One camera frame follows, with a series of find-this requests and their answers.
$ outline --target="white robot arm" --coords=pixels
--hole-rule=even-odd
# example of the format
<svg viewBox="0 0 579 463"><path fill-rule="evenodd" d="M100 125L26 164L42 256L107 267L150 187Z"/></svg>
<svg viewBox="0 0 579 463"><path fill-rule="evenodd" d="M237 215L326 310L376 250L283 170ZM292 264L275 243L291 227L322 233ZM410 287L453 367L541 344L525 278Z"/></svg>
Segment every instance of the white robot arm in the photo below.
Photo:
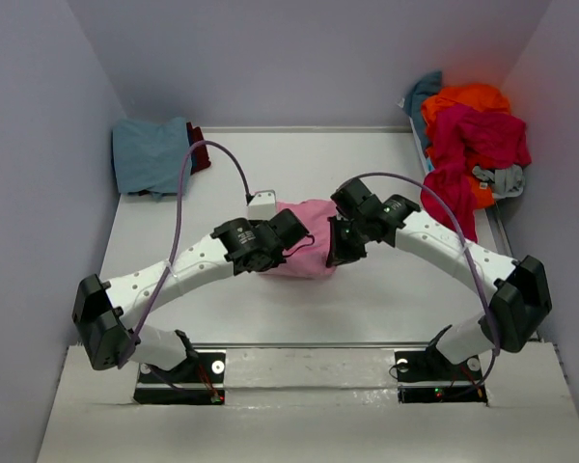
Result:
<svg viewBox="0 0 579 463"><path fill-rule="evenodd" d="M332 196L339 215L329 218L331 247L327 265L364 258L365 244L385 242L414 254L476 290L458 236L407 200L393 195L382 203L354 179ZM79 286L73 321L94 369L114 367L132 342L133 328L150 302L153 289L168 268L170 276L157 295L154 309L199 286L243 272L261 272L285 258L308 231L289 210L274 215L274 193L257 195L249 218L226 222L180 254L173 265L161 261L146 269L102 283L97 275ZM480 313L445 327L429 344L418 366L426 376L450 370L468 358L493 349L494 336L503 350L518 352L551 310L542 264L526 257L517 261L466 244L476 265L482 290L496 320L493 333ZM188 337L144 325L129 360L165 371L183 368L197 359Z"/></svg>
<svg viewBox="0 0 579 463"><path fill-rule="evenodd" d="M367 255L365 243L385 242L432 263L477 291L457 234L441 226L417 204L399 195L382 203L357 178L337 190L332 200L340 214L329 219L332 244L328 265L354 262ZM495 333L484 313L445 327L430 342L419 365L414 366L422 369L424 376L437 376L438 370L450 371L452 366L493 349L496 336L501 349L518 352L551 311L540 261L531 256L522 261L500 256L473 242L465 246L493 314Z"/></svg>
<svg viewBox="0 0 579 463"><path fill-rule="evenodd" d="M286 261L283 252L307 234L288 209L270 220L234 219L182 252L172 265L161 261L104 283L97 275L82 280L72 319L93 369L112 368L125 355L136 336L133 329L167 268L169 277L153 301L154 310L202 285L276 267ZM165 371L197 358L190 340L180 331L143 325L135 341L129 360Z"/></svg>

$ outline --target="orange cloth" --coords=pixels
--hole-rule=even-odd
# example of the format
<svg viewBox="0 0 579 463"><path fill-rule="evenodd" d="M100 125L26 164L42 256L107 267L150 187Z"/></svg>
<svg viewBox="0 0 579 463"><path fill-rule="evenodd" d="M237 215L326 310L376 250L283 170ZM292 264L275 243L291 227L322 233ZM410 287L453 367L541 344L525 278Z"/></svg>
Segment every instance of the orange cloth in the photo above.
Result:
<svg viewBox="0 0 579 463"><path fill-rule="evenodd" d="M510 114L509 99L498 89L486 84L470 84L462 87L445 87L423 101L421 113L427 124L426 134L432 141L435 135L435 119L442 109L461 103L481 112Z"/></svg>
<svg viewBox="0 0 579 463"><path fill-rule="evenodd" d="M481 181L476 177L468 175L466 177L470 182L472 194L476 197L476 209L485 209L495 204L490 186L487 185L486 188L481 188Z"/></svg>
<svg viewBox="0 0 579 463"><path fill-rule="evenodd" d="M435 158L434 154L435 154L435 148L433 147L433 145L425 148L425 156L431 160L431 164L433 164L433 159Z"/></svg>

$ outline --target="clothing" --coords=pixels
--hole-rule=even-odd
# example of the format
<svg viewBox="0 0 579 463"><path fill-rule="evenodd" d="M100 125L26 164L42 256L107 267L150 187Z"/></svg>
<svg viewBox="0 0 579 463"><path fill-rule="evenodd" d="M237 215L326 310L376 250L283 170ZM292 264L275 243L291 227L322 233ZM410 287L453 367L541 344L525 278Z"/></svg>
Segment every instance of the clothing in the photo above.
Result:
<svg viewBox="0 0 579 463"><path fill-rule="evenodd" d="M467 174L465 177L470 182L470 189L476 198L476 209L485 209L495 204L497 198L493 196L493 190L487 182L480 181L476 177L468 176Z"/></svg>
<svg viewBox="0 0 579 463"><path fill-rule="evenodd" d="M186 133L189 137L189 146L193 145L195 142L204 140L204 134L200 127L193 127L192 123L187 123ZM191 174L200 172L203 169L210 167L210 158L208 157L208 151L206 145L197 148L193 152L193 167L191 168Z"/></svg>
<svg viewBox="0 0 579 463"><path fill-rule="evenodd" d="M476 241L474 213L477 199L472 194L466 167L466 155L474 152L497 169L512 164L526 166L532 162L525 140L526 125L505 113L482 113L457 104L438 113L433 139L435 170L425 178L431 187L453 210L465 236ZM444 209L429 194L421 193L425 210L441 224L452 228Z"/></svg>
<svg viewBox="0 0 579 463"><path fill-rule="evenodd" d="M332 275L337 267L326 267L326 259L330 251L330 223L328 217L337 215L337 207L330 200L308 200L300 204L277 203L277 210L289 209L307 228L315 239L313 245L310 238L301 239L293 248L285 252L286 263L272 268L264 275L283 275L298 278L323 278Z"/></svg>
<svg viewBox="0 0 579 463"><path fill-rule="evenodd" d="M465 104L477 111L510 114L510 102L498 89L486 84L470 84L462 87L445 87L423 102L422 115L427 125L427 136L435 137L437 114L444 109Z"/></svg>
<svg viewBox="0 0 579 463"><path fill-rule="evenodd" d="M112 129L114 172L120 193L149 191L159 199L178 193L180 166L189 148L186 120L164 124L125 119ZM192 160L184 171L183 186L191 174Z"/></svg>
<svg viewBox="0 0 579 463"><path fill-rule="evenodd" d="M507 169L488 171L480 166L472 169L472 174L479 180L492 183L493 193L501 198L516 198L523 193L525 178L521 167L514 164Z"/></svg>
<svg viewBox="0 0 579 463"><path fill-rule="evenodd" d="M472 194L470 182L462 162L451 163L436 168L425 177L424 185L432 189L437 196L453 211L461 225L463 235L472 241L478 241L474 225L474 209L477 199ZM454 230L453 221L442 206L427 192L421 192L421 203L433 219Z"/></svg>
<svg viewBox="0 0 579 463"><path fill-rule="evenodd" d="M440 90L442 90L442 71L437 70L424 75L404 98L402 109L414 122L414 129L423 151L431 144L431 141L425 133L427 125L423 119L421 108L423 101L430 96L437 95Z"/></svg>

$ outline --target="small label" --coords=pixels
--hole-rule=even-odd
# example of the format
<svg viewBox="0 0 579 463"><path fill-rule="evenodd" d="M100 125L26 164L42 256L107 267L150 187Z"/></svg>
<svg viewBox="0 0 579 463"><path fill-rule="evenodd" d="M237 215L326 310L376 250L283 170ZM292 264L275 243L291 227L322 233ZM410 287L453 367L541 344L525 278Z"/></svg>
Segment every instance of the small label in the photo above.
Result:
<svg viewBox="0 0 579 463"><path fill-rule="evenodd" d="M252 241L254 239L255 239L255 235L250 230L238 234L238 241L240 242L240 244L246 244L249 241Z"/></svg>

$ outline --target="screw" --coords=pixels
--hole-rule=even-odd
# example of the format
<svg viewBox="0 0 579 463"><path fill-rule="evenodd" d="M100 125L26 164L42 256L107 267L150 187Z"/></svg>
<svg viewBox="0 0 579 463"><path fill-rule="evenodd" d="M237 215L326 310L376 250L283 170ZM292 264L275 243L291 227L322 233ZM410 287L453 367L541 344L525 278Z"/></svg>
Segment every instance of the screw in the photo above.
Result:
<svg viewBox="0 0 579 463"><path fill-rule="evenodd" d="M399 373L407 373L409 371L409 365L407 359L398 359L397 360L397 371Z"/></svg>
<svg viewBox="0 0 579 463"><path fill-rule="evenodd" d="M221 374L225 370L225 364L220 360L212 362L212 372L214 374Z"/></svg>
<svg viewBox="0 0 579 463"><path fill-rule="evenodd" d="M481 369L481 362L479 359L472 357L471 359L467 359L467 367L472 371L479 371Z"/></svg>

